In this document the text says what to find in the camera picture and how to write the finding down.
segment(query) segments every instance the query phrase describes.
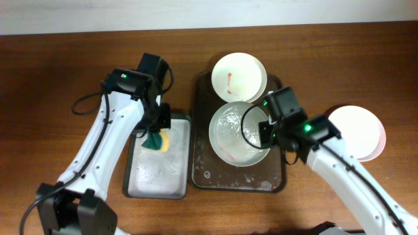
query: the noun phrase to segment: white plate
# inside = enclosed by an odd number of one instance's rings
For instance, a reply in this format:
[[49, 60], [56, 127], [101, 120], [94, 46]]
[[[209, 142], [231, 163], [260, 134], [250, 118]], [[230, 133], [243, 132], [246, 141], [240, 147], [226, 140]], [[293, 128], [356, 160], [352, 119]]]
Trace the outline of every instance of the white plate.
[[367, 109], [343, 106], [336, 109], [329, 120], [340, 130], [348, 153], [359, 161], [375, 159], [385, 148], [385, 129], [380, 120]]
[[226, 102], [258, 99], [266, 89], [267, 73], [252, 55], [233, 53], [220, 59], [212, 71], [215, 92]]

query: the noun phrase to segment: sponge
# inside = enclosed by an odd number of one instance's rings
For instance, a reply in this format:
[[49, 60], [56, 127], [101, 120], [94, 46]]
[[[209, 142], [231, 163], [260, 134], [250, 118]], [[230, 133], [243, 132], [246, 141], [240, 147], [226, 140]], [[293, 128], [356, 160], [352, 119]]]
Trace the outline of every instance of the sponge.
[[149, 132], [147, 139], [142, 143], [142, 147], [158, 152], [167, 152], [169, 146], [169, 136], [164, 130], [160, 130], [160, 132]]

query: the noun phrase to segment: wooden table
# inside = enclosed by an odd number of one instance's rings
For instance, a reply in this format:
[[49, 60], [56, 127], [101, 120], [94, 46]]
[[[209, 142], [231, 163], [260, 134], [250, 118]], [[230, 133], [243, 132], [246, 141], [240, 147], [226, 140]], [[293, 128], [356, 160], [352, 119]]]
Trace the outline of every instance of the wooden table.
[[[0, 233], [15, 234], [41, 182], [55, 183], [76, 155], [95, 115], [74, 116], [73, 102], [99, 90], [115, 67], [135, 68], [142, 54], [163, 56], [176, 83], [165, 97], [191, 113], [194, 77], [230, 52], [257, 57], [291, 86], [311, 116], [337, 104], [371, 110], [387, 144], [365, 167], [418, 215], [418, 22], [293, 25], [234, 29], [130, 31], [0, 37]], [[182, 200], [125, 198], [127, 148], [107, 203], [132, 234], [249, 234], [359, 224], [333, 190], [298, 163], [277, 194], [203, 191]], [[26, 234], [40, 234], [37, 212]]]

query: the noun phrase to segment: bowl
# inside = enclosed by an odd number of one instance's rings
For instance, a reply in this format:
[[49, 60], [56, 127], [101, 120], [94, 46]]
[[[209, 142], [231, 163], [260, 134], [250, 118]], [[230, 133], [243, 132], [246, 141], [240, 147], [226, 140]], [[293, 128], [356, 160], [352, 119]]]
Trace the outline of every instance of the bowl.
[[[251, 166], [263, 160], [270, 149], [250, 146], [241, 134], [241, 118], [252, 104], [243, 101], [223, 105], [209, 124], [209, 141], [215, 153], [233, 166]], [[254, 145], [260, 146], [258, 123], [266, 121], [266, 114], [258, 107], [248, 112], [244, 120], [244, 134]]]
[[222, 57], [212, 71], [216, 94], [226, 102], [258, 99], [266, 89], [267, 73], [252, 55], [232, 53]]
[[347, 152], [360, 162], [375, 159], [385, 148], [385, 128], [369, 110], [343, 106], [333, 111], [329, 120], [340, 130]]

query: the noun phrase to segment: black motor joint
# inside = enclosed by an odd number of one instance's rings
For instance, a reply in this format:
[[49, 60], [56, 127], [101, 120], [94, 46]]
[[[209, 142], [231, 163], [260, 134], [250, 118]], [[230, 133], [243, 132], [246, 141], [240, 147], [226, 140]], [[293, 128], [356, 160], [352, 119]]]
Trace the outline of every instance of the black motor joint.
[[339, 130], [324, 115], [308, 119], [290, 87], [275, 91], [264, 97], [272, 119], [259, 123], [261, 147], [280, 147], [285, 151], [296, 152], [304, 163], [313, 144], [304, 137], [323, 142], [329, 138], [341, 137]]
[[170, 106], [157, 103], [158, 95], [163, 94], [165, 75], [169, 64], [157, 55], [144, 54], [136, 70], [116, 68], [108, 75], [106, 88], [131, 95], [134, 101], [140, 100], [144, 115], [135, 130], [159, 131], [170, 128]]

